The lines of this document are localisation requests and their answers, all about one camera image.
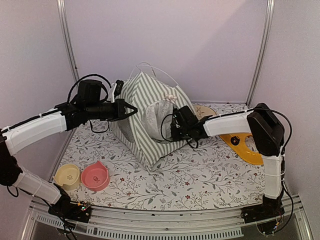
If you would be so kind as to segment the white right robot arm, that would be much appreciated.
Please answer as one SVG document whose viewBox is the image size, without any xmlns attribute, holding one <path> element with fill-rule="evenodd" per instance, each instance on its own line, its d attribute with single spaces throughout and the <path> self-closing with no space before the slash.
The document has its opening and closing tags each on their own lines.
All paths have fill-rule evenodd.
<svg viewBox="0 0 320 240">
<path fill-rule="evenodd" d="M 287 142 L 278 114 L 265 103 L 238 112 L 209 114 L 202 118 L 198 118 L 189 106 L 174 108 L 172 140 L 197 142 L 221 136 L 245 162 L 263 165 L 264 197 L 268 200 L 259 206 L 258 213 L 262 218 L 269 218 L 278 210 L 275 199 L 283 192 L 282 179 L 285 174 L 283 158 Z"/>
</svg>

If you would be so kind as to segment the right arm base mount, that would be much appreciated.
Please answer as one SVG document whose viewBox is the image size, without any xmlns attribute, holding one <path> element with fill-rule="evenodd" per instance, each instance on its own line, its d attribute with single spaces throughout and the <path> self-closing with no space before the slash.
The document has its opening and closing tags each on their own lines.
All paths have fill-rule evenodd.
<svg viewBox="0 0 320 240">
<path fill-rule="evenodd" d="M 262 203 L 258 205 L 243 207 L 241 209 L 240 217 L 244 219 L 244 222 L 247 224 L 279 217 L 284 213 L 285 210 L 282 204 L 270 205 Z"/>
</svg>

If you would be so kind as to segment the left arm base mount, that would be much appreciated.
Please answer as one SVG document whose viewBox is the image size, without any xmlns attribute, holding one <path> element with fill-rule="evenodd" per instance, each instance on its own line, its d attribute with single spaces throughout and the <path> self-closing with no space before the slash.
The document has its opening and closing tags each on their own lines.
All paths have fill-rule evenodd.
<svg viewBox="0 0 320 240">
<path fill-rule="evenodd" d="M 88 223 L 92 208 L 90 202 L 72 202 L 68 194 L 62 194 L 55 204 L 51 204 L 48 213 L 64 220 Z"/>
</svg>

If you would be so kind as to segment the green striped pet tent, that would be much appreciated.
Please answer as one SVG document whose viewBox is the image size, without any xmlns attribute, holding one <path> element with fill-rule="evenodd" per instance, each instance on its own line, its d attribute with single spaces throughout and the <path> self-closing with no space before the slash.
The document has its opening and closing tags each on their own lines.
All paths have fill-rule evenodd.
<svg viewBox="0 0 320 240">
<path fill-rule="evenodd" d="M 137 65 L 139 72 L 124 82 L 119 98 L 136 107 L 137 113 L 110 123 L 112 133 L 128 147 L 149 172 L 160 158 L 186 145 L 172 141 L 171 123 L 174 109 L 195 109 L 187 94 L 173 79 L 171 84 L 143 71 L 145 63 Z"/>
</svg>

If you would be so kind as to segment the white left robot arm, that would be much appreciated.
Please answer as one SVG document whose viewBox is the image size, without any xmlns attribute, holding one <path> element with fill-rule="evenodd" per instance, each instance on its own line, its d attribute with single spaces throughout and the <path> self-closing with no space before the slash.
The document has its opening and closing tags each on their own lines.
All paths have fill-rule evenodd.
<svg viewBox="0 0 320 240">
<path fill-rule="evenodd" d="M 14 187 L 45 200 L 63 216 L 74 213 L 70 197 L 56 184 L 50 183 L 19 164 L 16 157 L 50 136 L 68 132 L 92 120 L 115 122 L 137 113 L 137 108 L 120 98 L 124 82 L 104 85 L 94 75 L 80 79 L 75 96 L 69 95 L 44 113 L 40 113 L 0 131 L 0 184 Z"/>
</svg>

